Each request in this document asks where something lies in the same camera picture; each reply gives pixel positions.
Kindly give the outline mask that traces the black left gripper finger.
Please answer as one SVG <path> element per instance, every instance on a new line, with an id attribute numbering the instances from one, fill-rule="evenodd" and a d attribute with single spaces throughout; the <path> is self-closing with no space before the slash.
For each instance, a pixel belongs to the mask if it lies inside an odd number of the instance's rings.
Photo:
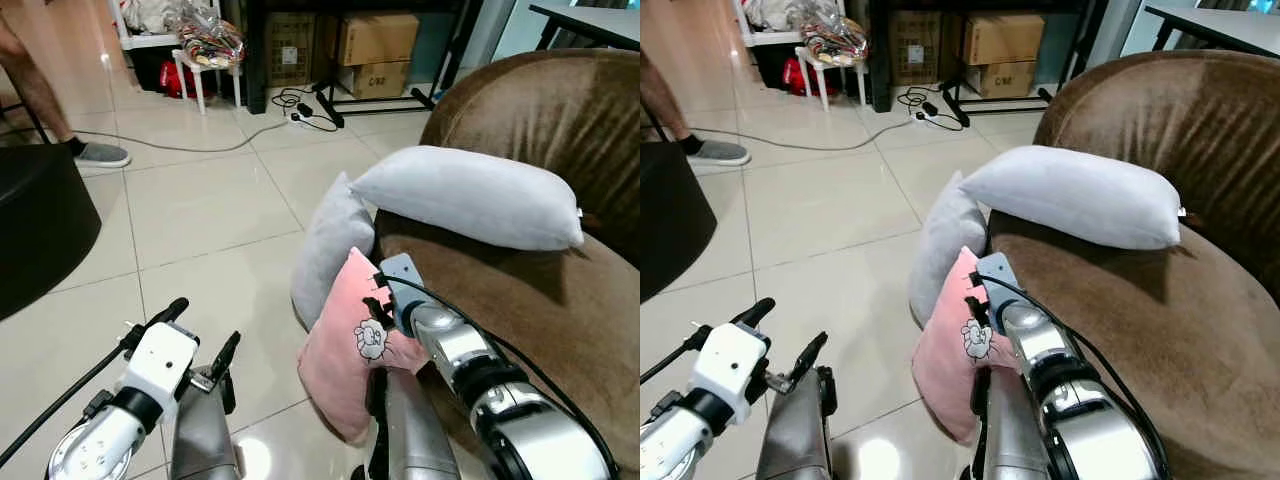
<path id="1" fill-rule="evenodd" d="M 797 356 L 794 369 L 790 372 L 790 388 L 795 389 L 804 376 L 813 369 L 822 348 L 828 340 L 828 334 L 820 332 L 815 335 Z"/>
<path id="2" fill-rule="evenodd" d="M 173 300 L 164 310 L 154 315 L 148 323 L 147 328 L 160 323 L 174 323 L 187 308 L 189 307 L 189 301 L 186 297 L 178 297 Z"/>
<path id="3" fill-rule="evenodd" d="M 241 333 L 233 332 L 224 346 L 220 348 L 218 356 L 210 365 L 207 370 L 207 385 L 216 387 L 229 372 L 230 365 L 236 356 L 237 347 L 241 342 Z"/>
<path id="4" fill-rule="evenodd" d="M 776 301 L 771 297 L 758 300 L 750 308 L 736 315 L 731 323 L 740 326 L 758 329 L 759 323 L 776 307 Z"/>

